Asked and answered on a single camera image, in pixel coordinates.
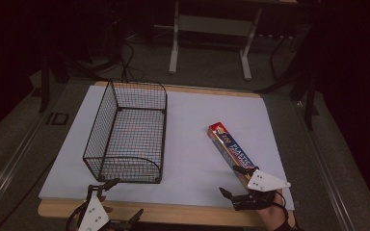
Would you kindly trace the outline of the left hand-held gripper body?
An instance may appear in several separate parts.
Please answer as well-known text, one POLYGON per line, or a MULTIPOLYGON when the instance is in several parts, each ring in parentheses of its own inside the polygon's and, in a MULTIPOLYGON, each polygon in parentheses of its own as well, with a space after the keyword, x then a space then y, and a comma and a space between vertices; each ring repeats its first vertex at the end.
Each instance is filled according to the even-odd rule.
POLYGON ((77 221, 77 231, 128 231, 131 228, 128 222, 111 221, 109 218, 101 199, 102 193, 110 189, 111 186, 107 184, 89 185, 88 194, 77 221))

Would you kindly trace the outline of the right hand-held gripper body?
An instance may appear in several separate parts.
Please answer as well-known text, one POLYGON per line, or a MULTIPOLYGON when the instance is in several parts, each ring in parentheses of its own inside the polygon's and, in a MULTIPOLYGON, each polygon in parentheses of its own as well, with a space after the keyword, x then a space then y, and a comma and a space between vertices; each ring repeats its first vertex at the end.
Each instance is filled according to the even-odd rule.
POLYGON ((289 188, 291 184, 262 170, 257 170, 248 183, 247 193, 233 195, 232 205, 236 211, 261 210, 272 205, 276 190, 289 188))

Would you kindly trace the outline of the blue red plastic wrap box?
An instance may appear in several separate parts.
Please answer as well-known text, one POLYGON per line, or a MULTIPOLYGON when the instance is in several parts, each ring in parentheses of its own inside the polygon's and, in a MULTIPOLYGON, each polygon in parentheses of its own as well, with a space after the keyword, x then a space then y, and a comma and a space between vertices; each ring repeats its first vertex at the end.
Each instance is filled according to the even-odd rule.
POLYGON ((220 122, 214 123, 208 127, 207 136, 214 143, 219 153, 223 156, 242 185, 247 187, 251 175, 248 173, 241 173, 234 169, 235 167, 241 167, 243 169, 256 168, 256 165, 246 152, 220 122))

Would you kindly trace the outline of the black wire basket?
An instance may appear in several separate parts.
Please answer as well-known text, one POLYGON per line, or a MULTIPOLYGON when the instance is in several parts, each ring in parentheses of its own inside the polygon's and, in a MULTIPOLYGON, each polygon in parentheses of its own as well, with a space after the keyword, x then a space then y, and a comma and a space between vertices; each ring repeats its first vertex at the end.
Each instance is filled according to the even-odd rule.
POLYGON ((83 155, 97 181, 162 181, 167 106, 160 84, 107 83, 83 155))

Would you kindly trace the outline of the person's right hand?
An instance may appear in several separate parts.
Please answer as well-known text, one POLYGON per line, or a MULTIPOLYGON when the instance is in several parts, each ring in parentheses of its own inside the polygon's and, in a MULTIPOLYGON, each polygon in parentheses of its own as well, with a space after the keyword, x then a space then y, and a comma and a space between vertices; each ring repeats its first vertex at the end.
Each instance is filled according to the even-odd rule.
POLYGON ((288 222, 288 213, 284 207, 282 190, 275 192, 272 205, 268 208, 257 210, 257 214, 268 231, 294 231, 295 227, 288 222))

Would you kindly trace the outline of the white paper sheet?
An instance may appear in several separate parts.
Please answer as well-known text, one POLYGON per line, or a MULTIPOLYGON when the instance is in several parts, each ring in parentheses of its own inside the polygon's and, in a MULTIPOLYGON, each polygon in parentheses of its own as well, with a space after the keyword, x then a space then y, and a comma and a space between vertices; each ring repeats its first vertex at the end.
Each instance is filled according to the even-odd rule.
MULTIPOLYGON (((40 191, 41 199, 83 199, 97 181, 83 162, 104 88, 89 88, 57 160, 40 191)), ((219 191, 246 192, 216 146, 208 127, 221 122, 259 168, 285 179, 282 161, 261 98, 168 92, 163 178, 159 184, 119 183, 109 201, 230 207, 219 191)))

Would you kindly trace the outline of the black metal stand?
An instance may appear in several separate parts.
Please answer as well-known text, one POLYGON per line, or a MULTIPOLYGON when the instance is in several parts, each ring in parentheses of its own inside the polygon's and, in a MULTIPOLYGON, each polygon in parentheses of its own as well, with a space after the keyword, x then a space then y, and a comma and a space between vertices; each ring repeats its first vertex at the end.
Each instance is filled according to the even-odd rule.
POLYGON ((312 131, 312 115, 314 107, 314 98, 316 91, 316 78, 314 75, 306 72, 299 74, 295 79, 293 89, 290 91, 290 98, 295 101, 300 101, 305 97, 304 104, 304 123, 306 127, 312 131))

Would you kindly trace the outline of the grey metal rail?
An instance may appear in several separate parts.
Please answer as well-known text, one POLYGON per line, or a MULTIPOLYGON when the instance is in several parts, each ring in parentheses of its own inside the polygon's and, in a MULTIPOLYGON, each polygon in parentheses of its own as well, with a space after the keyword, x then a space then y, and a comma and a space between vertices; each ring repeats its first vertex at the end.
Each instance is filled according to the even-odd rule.
POLYGON ((27 133, 18 143, 16 150, 11 154, 9 160, 0 171, 0 199, 5 193, 7 187, 11 184, 21 162, 28 153, 31 144, 37 135, 37 132, 48 118, 48 114, 49 112, 45 110, 42 113, 37 113, 34 119, 31 120, 32 124, 28 128, 27 133))
POLYGON ((327 191, 327 195, 330 200, 330 204, 334 210, 335 216, 340 224, 342 231, 355 231, 354 224, 348 214, 347 208, 344 204, 342 196, 336 187, 330 170, 327 166, 327 162, 324 158, 324 154, 320 145, 317 143, 316 138, 312 131, 309 130, 308 125, 302 120, 302 126, 305 129, 305 133, 309 138, 312 149, 314 150, 315 163, 318 167, 321 180, 327 191))

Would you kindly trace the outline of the white metal stand frame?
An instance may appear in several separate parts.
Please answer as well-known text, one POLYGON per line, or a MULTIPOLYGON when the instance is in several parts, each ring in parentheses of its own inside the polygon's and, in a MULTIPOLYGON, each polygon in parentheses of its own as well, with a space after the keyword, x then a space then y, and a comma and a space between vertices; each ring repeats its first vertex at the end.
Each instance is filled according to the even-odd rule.
POLYGON ((253 14, 253 20, 251 21, 188 15, 180 13, 180 0, 175 0, 173 17, 173 41, 169 64, 169 74, 175 74, 177 71, 179 32, 187 31, 245 37, 247 39, 247 42, 245 46, 239 51, 239 57, 244 79, 246 81, 251 81, 252 76, 248 55, 262 12, 263 9, 258 8, 253 14))

